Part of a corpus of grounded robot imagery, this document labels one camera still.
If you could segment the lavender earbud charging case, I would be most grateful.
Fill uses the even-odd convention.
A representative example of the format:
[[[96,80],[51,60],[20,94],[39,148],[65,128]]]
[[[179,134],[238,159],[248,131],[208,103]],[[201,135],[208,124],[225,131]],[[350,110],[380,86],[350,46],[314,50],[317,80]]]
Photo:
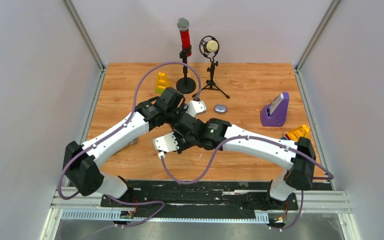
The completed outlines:
[[[217,114],[225,114],[227,112],[228,108],[223,104],[216,104],[214,106],[214,112]]]

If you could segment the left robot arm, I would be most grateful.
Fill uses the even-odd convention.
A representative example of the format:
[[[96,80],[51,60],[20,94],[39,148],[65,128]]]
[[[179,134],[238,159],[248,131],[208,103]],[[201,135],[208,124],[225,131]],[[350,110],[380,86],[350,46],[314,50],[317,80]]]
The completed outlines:
[[[169,87],[161,96],[140,102],[129,115],[97,138],[65,147],[62,175],[74,185],[78,194],[110,195],[120,206],[129,206],[133,193],[127,183],[118,176],[100,171],[100,167],[117,151],[134,139],[156,127],[168,124],[175,114],[185,113],[192,106],[186,103],[182,93]]]

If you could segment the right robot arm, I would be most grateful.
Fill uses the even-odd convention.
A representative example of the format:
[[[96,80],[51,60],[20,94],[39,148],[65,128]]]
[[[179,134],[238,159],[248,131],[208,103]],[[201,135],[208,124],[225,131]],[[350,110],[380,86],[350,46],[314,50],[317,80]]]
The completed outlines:
[[[180,139],[181,150],[199,147],[238,152],[281,167],[282,174],[272,180],[265,195],[266,204],[272,209],[281,207],[293,191],[313,188],[316,154],[307,137],[300,137],[298,141],[275,139],[222,119],[211,118],[203,122],[187,113],[176,116],[170,127]]]

